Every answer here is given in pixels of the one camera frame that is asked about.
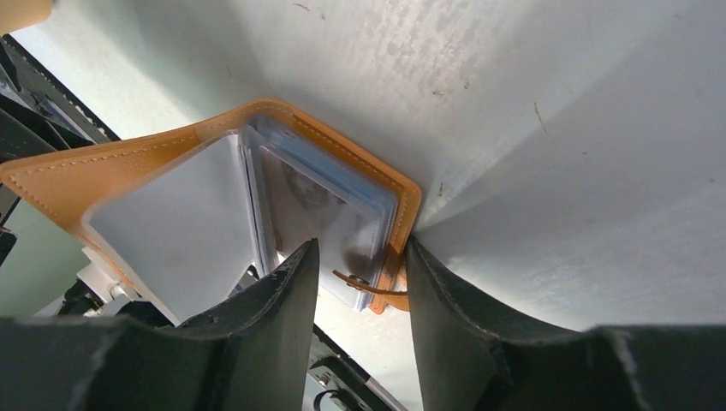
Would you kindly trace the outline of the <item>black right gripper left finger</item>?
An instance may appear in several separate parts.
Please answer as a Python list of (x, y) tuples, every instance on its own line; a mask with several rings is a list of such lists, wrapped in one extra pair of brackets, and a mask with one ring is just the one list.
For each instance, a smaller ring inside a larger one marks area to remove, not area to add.
[(177, 327), (129, 317), (1, 321), (4, 410), (299, 410), (318, 241)]

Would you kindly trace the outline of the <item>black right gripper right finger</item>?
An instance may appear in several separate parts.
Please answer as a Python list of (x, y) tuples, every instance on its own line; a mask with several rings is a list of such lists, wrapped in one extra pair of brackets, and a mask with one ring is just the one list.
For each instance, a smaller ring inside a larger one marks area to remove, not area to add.
[(427, 410), (722, 410), (721, 325), (572, 331), (526, 315), (406, 246)]

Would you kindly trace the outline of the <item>orange leather card holder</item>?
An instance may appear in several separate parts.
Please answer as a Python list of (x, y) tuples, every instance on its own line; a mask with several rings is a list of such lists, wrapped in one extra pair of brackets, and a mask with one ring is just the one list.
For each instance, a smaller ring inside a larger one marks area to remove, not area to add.
[(152, 292), (139, 276), (123, 267), (121, 258), (104, 250), (101, 242), (92, 238), (81, 223), (83, 215), (101, 200), (141, 184), (172, 161), (258, 114), (272, 115), (393, 191), (399, 205), (382, 279), (373, 287), (350, 277), (341, 279), (353, 288), (371, 293), (369, 307), (376, 314), (382, 314), (387, 306), (409, 311), (407, 292), (394, 291), (392, 287), (407, 278), (402, 251), (422, 200), (420, 186), (348, 137), (282, 100), (254, 100), (202, 122), (159, 134), (11, 160), (1, 166), (1, 182), (96, 252), (122, 283), (151, 298)]

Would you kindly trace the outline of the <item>beige oval plastic tray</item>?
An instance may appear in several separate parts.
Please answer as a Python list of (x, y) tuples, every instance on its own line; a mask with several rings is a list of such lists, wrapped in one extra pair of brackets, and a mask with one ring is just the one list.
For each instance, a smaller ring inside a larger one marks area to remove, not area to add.
[(46, 21), (53, 10), (53, 0), (1, 0), (1, 34), (30, 27)]

